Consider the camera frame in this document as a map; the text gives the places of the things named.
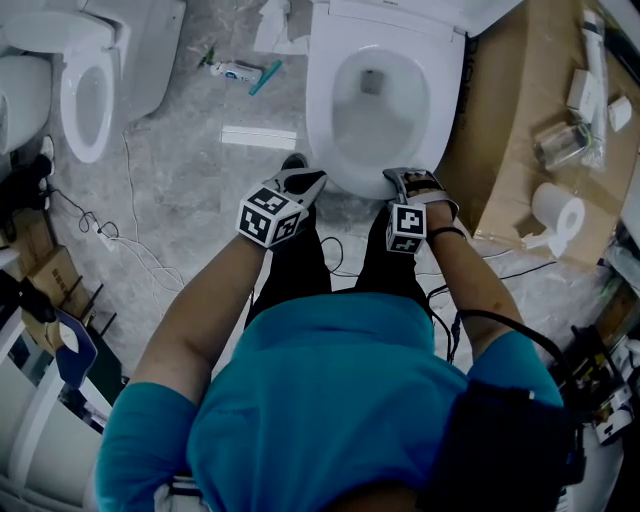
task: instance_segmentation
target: cardboard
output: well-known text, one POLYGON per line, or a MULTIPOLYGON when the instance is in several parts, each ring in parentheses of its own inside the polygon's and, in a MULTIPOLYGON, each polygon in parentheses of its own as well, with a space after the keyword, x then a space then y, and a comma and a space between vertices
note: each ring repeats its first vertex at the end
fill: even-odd
MULTIPOLYGON (((28 276, 33 285, 49 297, 54 307, 59 307, 62 304, 65 295, 71 290, 78 277, 67 248, 61 245, 51 252, 28 276)), ((79 318, 89 300, 87 290, 80 283, 61 309, 79 318)))
POLYGON ((22 322, 27 331, 29 331, 33 341, 52 356, 55 356, 56 350, 64 345, 62 336, 60 335, 59 320, 51 324, 41 324, 30 313, 22 310, 22 322))
POLYGON ((20 253, 19 258, 5 269, 9 275, 22 281, 54 249, 55 244, 44 214, 35 210, 23 210, 13 223, 16 240, 9 242, 6 233, 0 230, 0 247, 10 247, 20 253))
POLYGON ((618 133, 609 126, 605 172, 573 165, 550 174, 536 161, 534 136, 571 121, 565 104, 573 73, 587 68, 582 7, 578 1, 525 2, 470 44, 458 117, 437 173, 473 236, 514 249, 522 249, 527 232, 543 229, 531 214, 536 188, 547 181, 567 188, 584 200, 587 216, 562 260, 589 268, 607 247, 631 181, 640 89, 608 54, 609 98, 626 95, 634 114, 618 133))

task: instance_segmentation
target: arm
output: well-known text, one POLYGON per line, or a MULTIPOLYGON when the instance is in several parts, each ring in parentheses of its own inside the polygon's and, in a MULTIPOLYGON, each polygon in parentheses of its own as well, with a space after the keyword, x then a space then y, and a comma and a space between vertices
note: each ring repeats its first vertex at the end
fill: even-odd
POLYGON ((237 236, 178 294, 131 382, 161 384, 194 404, 258 279, 266 249, 237 236))
MULTIPOLYGON (((429 231, 452 225, 449 205, 434 203, 427 206, 429 231)), ((433 240, 431 250, 458 309, 490 311, 522 323, 507 288, 464 238, 457 233, 441 233, 433 240)), ((466 318, 463 325, 471 341, 474 361, 491 343, 511 331, 498 322, 479 317, 466 318)))

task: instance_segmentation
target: marble floor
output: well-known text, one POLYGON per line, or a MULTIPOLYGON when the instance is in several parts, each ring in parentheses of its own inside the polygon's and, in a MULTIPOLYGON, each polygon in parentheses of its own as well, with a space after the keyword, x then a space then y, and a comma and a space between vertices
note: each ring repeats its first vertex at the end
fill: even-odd
MULTIPOLYGON (((95 164, 80 163, 68 148, 54 91, 49 125, 57 151, 53 185, 84 209, 93 211, 101 223, 117 224, 120 236, 135 239, 129 165, 139 239, 162 265, 178 269, 185 282, 234 236, 241 196, 251 185, 277 172, 288 154, 222 144, 223 124, 294 131, 298 134, 296 149, 312 156, 305 128, 307 58, 252 51, 263 3, 264 0, 188 0, 174 71, 162 105, 152 115, 130 125, 124 138, 113 141, 108 154, 95 164), (243 60, 269 67, 282 58, 284 64, 260 93, 251 97, 244 84, 212 77, 198 69, 198 62, 214 43, 220 60, 243 60)), ((312 4, 310 0, 293 0, 292 4, 289 35, 293 39, 309 33, 312 4)), ((56 64, 59 75, 60 63, 56 64)), ((330 186, 317 207, 321 238, 336 236, 343 243, 345 254, 340 270, 359 272, 368 230, 380 204, 330 186)), ((121 359, 125 373, 130 374, 158 325, 159 309, 165 310, 175 294, 158 285, 152 290, 151 278, 131 251, 117 246, 111 252, 95 233, 81 232, 79 212, 57 194, 53 197, 52 215, 59 241, 69 248, 78 271, 85 276, 86 286, 95 290, 100 283, 105 284, 97 304, 98 324, 117 311, 117 320, 106 339, 121 359)), ((503 252, 499 246, 474 243, 483 255, 503 252)), ((327 242, 324 249, 327 264, 333 268, 340 259, 339 247, 327 242)), ((143 257, 147 265, 152 265, 150 257, 143 257)), ((533 268, 544 260, 509 253, 488 262, 505 276, 533 268)), ((268 263, 258 290, 267 271, 268 263)), ((419 257, 418 271, 435 274, 418 277, 425 290, 443 283, 428 249, 419 257)), ((175 286, 166 275, 157 275, 167 288, 175 286)), ((566 342, 571 324, 584 325, 595 318, 603 305, 601 292, 608 278, 603 269, 585 274, 557 264, 506 284, 530 327, 566 342)), ((353 281, 334 277, 334 288, 348 287, 353 281)), ((436 298, 433 306, 445 322, 453 321, 455 308, 448 295, 436 298)), ((446 338, 439 328, 436 332, 437 353, 444 355, 446 338)), ((239 333, 237 329, 224 360, 239 333)), ((464 340, 456 364, 462 369, 471 364, 464 340)))

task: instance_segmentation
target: black cable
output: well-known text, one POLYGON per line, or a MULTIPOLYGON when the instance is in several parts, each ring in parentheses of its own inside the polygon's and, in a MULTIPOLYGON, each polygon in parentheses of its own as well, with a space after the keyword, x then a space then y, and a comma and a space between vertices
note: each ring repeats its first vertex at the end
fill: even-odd
POLYGON ((74 208, 78 209, 82 213, 82 215, 80 216, 80 219, 78 220, 78 229, 82 233, 88 233, 91 230, 91 224, 89 223, 89 220, 91 219, 91 220, 93 220, 93 222, 98 224, 98 233, 102 233, 104 231, 105 227, 112 226, 114 231, 115 231, 115 235, 113 235, 113 236, 116 237, 116 238, 120 237, 120 230, 118 229, 118 226, 116 226, 114 222, 108 221, 108 222, 105 222, 104 224, 100 224, 100 222, 96 218, 95 213, 93 213, 91 210, 86 211, 84 208, 82 208, 80 205, 78 205, 72 199, 67 197, 60 189, 51 188, 50 191, 51 191, 51 195, 53 195, 54 193, 60 194, 60 196, 63 199, 65 199, 69 204, 71 204, 71 206, 73 206, 74 208))
MULTIPOLYGON (((337 270, 342 266, 342 263, 344 261, 344 246, 342 245, 342 242, 338 238, 336 238, 335 236, 328 236, 328 237, 324 238, 320 242, 320 245, 324 244, 327 240, 335 240, 336 242, 338 242, 338 245, 340 246, 340 261, 332 270, 329 270, 329 273, 333 274, 334 276, 337 276, 337 277, 354 277, 354 278, 358 277, 358 274, 337 273, 337 270)), ((529 270, 525 270, 524 272, 518 272, 517 274, 512 274, 510 276, 501 277, 500 280, 501 281, 506 281, 507 279, 513 279, 515 277, 521 277, 521 276, 524 276, 524 275, 529 274, 531 272, 535 272, 536 270, 540 270, 540 269, 543 269, 545 267, 548 267, 549 265, 554 265, 556 263, 557 262, 555 262, 555 261, 550 261, 550 262, 545 263, 543 265, 540 265, 538 267, 534 267, 534 268, 530 268, 529 270)), ((437 297, 438 295, 441 295, 443 293, 447 293, 448 291, 449 291, 449 286, 446 285, 446 284, 431 290, 427 294, 427 307, 429 308, 429 313, 431 314, 431 316, 438 321, 438 323, 444 329, 445 334, 447 335, 447 362, 453 363, 453 359, 455 357, 455 353, 456 353, 456 350, 458 349, 458 344, 460 342, 460 322, 458 322, 456 324, 456 322, 454 321, 454 323, 453 323, 453 325, 451 327, 451 331, 450 331, 449 328, 447 327, 447 325, 442 320, 442 318, 440 318, 440 316, 438 316, 438 314, 436 314, 433 311, 433 309, 431 309, 431 299, 433 299, 434 297, 437 297)))
POLYGON ((557 361, 558 366, 565 372, 566 383, 571 393, 570 399, 573 400, 573 403, 577 403, 578 383, 576 381, 575 376, 573 375, 573 372, 571 371, 571 366, 569 366, 569 363, 564 357, 564 354, 553 341, 551 341, 546 336, 543 336, 539 332, 536 332, 533 329, 530 329, 526 325, 521 324, 520 322, 516 322, 515 320, 509 317, 499 315, 498 313, 493 313, 491 311, 482 311, 477 309, 459 310, 458 313, 456 314, 456 322, 459 323, 460 320, 470 316, 480 316, 484 318, 489 318, 490 320, 506 325, 507 327, 510 327, 514 331, 524 334, 527 338, 536 342, 543 349, 549 352, 549 354, 551 354, 553 358, 557 361))
POLYGON ((335 240, 336 242, 338 242, 338 245, 340 246, 340 261, 338 262, 338 264, 335 266, 333 270, 329 270, 330 274, 335 275, 335 271, 340 268, 340 266, 342 265, 342 262, 344 261, 344 246, 342 245, 342 242, 338 240, 335 236, 328 236, 324 238, 322 242, 320 242, 320 245, 325 243, 327 240, 335 240))

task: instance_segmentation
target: teal shirt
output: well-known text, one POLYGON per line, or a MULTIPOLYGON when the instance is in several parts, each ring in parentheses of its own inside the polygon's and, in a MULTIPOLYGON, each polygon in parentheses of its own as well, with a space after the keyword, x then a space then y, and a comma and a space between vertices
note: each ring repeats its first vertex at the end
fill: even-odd
POLYGON ((418 489, 469 379, 562 405, 533 343, 511 332, 468 375, 434 355, 410 299, 321 295, 260 314, 198 409, 156 384, 115 404, 97 468, 100 510, 152 510, 192 472, 214 511, 319 510, 372 481, 418 489))

